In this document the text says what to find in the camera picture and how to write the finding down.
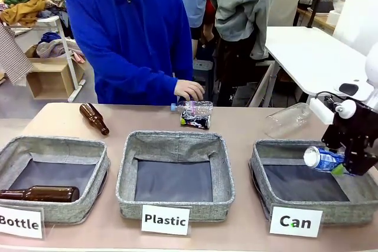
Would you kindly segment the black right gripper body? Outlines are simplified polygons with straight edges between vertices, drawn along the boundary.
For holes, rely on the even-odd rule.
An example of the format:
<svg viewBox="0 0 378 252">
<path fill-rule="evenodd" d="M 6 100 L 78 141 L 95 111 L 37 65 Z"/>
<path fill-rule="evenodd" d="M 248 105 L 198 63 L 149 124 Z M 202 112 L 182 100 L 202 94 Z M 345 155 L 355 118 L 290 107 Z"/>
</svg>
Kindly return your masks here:
<svg viewBox="0 0 378 252">
<path fill-rule="evenodd" d="M 324 104 L 333 113 L 333 123 L 329 125 L 323 134 L 322 142 L 342 142 L 347 139 L 356 139 L 368 137 L 377 139 L 377 112 L 363 103 L 352 100 L 356 105 L 356 111 L 350 118 L 341 117 L 341 111 L 336 110 L 341 107 L 342 103 L 347 100 L 336 95 L 327 95 L 324 98 Z"/>
</svg>

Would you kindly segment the person's left hand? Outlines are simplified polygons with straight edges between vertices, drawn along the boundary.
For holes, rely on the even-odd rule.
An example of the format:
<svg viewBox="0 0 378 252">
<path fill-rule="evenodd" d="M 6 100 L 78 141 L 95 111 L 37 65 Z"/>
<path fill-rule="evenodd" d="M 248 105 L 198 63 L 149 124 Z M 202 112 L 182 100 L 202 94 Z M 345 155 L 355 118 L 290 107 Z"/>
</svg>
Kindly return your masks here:
<svg viewBox="0 0 378 252">
<path fill-rule="evenodd" d="M 186 101 L 201 101 L 204 99 L 203 87 L 195 81 L 177 80 L 174 95 L 183 97 Z"/>
</svg>

